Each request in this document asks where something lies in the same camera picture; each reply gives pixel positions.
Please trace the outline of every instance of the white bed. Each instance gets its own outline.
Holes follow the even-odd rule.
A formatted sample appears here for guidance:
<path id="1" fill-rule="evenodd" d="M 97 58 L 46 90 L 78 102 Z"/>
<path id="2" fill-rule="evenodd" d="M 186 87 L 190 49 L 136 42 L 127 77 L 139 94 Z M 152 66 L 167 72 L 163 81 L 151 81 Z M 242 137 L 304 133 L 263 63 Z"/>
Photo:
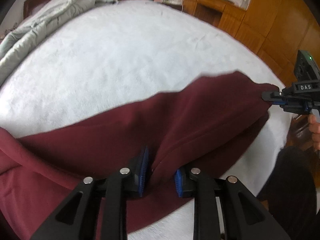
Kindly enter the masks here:
<path id="1" fill-rule="evenodd" d="M 23 60 L 0 89 L 0 126 L 16 138 L 49 131 L 160 91 L 181 90 L 199 75 L 235 70 L 284 87 L 246 47 L 190 15 L 149 0 L 103 5 L 67 22 Z M 278 106 L 269 115 L 222 176 L 237 176 L 255 195 L 291 122 Z M 189 202 L 129 239 L 192 239 L 192 214 Z"/>

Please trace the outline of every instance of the person's leg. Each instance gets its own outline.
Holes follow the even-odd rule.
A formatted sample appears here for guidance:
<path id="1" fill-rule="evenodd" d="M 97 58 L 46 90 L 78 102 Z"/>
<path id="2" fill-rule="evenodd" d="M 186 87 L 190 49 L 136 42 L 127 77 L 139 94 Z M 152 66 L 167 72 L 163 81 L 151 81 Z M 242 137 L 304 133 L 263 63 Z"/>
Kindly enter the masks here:
<path id="1" fill-rule="evenodd" d="M 300 149 L 286 147 L 280 151 L 263 195 L 269 212 L 290 238 L 305 239 L 307 228 L 316 218 L 316 188 Z"/>

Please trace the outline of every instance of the blue rubber tip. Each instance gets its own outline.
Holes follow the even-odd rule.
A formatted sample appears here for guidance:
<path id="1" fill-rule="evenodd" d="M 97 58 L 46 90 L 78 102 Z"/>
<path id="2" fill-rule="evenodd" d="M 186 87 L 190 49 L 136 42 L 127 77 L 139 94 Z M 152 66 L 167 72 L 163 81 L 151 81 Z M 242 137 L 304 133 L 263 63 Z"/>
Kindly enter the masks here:
<path id="1" fill-rule="evenodd" d="M 182 175 L 180 169 L 176 171 L 174 174 L 174 182 L 176 184 L 176 190 L 178 193 L 178 197 L 182 197 L 183 190 L 182 190 Z"/>
<path id="2" fill-rule="evenodd" d="M 148 160 L 149 160 L 149 149 L 148 149 L 148 147 L 146 147 L 144 150 L 144 153 L 143 153 L 142 163 L 141 163 L 141 168 L 140 168 L 140 173 L 139 173 L 138 193 L 139 193 L 140 197 L 142 197 L 143 190 L 144 190 L 144 184 L 146 182 Z"/>

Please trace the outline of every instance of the gray handle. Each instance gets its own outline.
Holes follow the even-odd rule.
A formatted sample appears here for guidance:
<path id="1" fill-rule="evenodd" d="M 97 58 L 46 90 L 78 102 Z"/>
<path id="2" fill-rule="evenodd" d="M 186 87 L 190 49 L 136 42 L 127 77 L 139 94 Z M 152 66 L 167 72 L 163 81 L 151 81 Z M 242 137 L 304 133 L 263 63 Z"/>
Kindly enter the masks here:
<path id="1" fill-rule="evenodd" d="M 320 123 L 320 114 L 319 114 L 319 110 L 317 110 L 317 109 L 312 109 L 312 110 L 310 111 L 310 114 L 314 114 L 314 115 L 316 116 L 316 120 L 317 120 L 317 122 L 318 122 L 318 123 Z"/>

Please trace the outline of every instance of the wooden desk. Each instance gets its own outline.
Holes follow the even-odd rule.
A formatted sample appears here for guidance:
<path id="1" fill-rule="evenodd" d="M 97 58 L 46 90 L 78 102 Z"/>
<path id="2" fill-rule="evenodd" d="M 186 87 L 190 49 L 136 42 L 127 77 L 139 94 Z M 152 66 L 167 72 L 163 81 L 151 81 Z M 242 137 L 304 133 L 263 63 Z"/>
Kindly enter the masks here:
<path id="1" fill-rule="evenodd" d="M 235 37 L 245 10 L 226 0 L 183 0 L 183 11 Z"/>

